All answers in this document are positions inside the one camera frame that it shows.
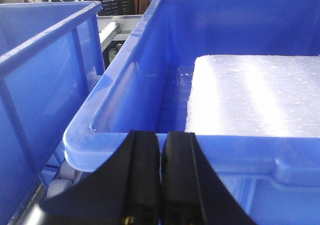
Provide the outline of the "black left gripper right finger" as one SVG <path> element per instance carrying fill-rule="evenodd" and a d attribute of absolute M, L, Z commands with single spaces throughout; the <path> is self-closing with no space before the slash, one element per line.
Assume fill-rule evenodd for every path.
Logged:
<path fill-rule="evenodd" d="M 161 176 L 163 225 L 255 224 L 212 168 L 194 133 L 168 133 Z"/>

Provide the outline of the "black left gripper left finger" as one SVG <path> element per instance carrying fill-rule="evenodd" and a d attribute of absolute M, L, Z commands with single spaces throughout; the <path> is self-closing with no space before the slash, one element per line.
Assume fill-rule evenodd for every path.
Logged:
<path fill-rule="evenodd" d="M 39 207 L 42 225 L 157 225 L 160 149 L 156 133 L 131 130 L 95 172 Z"/>

